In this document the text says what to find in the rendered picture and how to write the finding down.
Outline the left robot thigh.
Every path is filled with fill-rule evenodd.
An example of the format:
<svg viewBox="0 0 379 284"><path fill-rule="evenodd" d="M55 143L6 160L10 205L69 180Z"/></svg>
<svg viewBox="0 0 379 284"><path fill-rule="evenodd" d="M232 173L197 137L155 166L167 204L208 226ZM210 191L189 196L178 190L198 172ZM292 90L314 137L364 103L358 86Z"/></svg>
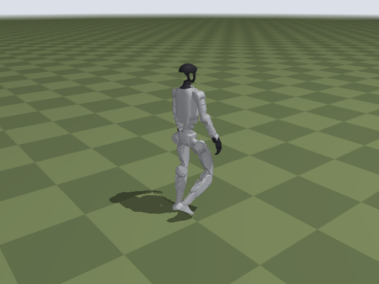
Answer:
<svg viewBox="0 0 379 284"><path fill-rule="evenodd" d="M190 148L188 146L183 145L179 140L179 131L176 132L174 135L172 135L172 141L177 144L177 152L178 157L181 162L181 164L176 168L176 174L178 176L185 176L188 171L188 165L189 165L189 156L190 156Z"/></svg>

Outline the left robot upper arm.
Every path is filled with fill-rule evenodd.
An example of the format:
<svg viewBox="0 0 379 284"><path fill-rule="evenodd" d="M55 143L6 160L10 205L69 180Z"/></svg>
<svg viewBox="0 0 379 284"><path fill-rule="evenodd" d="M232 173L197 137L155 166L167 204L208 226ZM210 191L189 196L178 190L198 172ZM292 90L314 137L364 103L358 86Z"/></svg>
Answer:
<svg viewBox="0 0 379 284"><path fill-rule="evenodd" d="M177 88L172 90L172 97L173 97L172 98L173 99L173 101L172 101L172 112L175 116L176 116L176 105L175 105L175 91L176 91L176 89Z"/></svg>

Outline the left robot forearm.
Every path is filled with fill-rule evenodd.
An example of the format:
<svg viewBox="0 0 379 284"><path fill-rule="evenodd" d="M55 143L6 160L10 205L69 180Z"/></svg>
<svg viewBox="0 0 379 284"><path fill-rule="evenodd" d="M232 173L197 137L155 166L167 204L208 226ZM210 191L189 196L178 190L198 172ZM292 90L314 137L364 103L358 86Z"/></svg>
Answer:
<svg viewBox="0 0 379 284"><path fill-rule="evenodd" d="M173 115L174 115L174 114L173 114ZM178 122L178 118L177 118L177 116L175 116L175 115L174 115L174 120L175 120L175 122L176 122L176 126L178 127L178 130L179 130L179 131L182 130L184 125Z"/></svg>

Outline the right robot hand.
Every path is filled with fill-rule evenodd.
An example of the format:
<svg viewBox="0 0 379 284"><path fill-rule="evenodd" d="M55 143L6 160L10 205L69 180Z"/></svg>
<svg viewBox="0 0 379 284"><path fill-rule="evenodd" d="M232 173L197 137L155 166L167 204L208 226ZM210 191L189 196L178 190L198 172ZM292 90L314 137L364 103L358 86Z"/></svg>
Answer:
<svg viewBox="0 0 379 284"><path fill-rule="evenodd" d="M220 139L218 138L218 140L216 140L214 137L212 138L212 141L216 144L216 149L217 149L217 153L215 155L218 155L219 152L221 151L221 141Z"/></svg>

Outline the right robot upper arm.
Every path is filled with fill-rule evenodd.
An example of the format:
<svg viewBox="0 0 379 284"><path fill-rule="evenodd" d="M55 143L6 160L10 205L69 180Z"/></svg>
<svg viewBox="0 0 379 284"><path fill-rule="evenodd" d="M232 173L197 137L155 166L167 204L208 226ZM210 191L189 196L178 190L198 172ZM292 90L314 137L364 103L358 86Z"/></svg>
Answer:
<svg viewBox="0 0 379 284"><path fill-rule="evenodd" d="M200 122L207 123L207 107L205 104L205 93L203 91L194 90L192 91L192 96L198 106L198 111L200 113Z"/></svg>

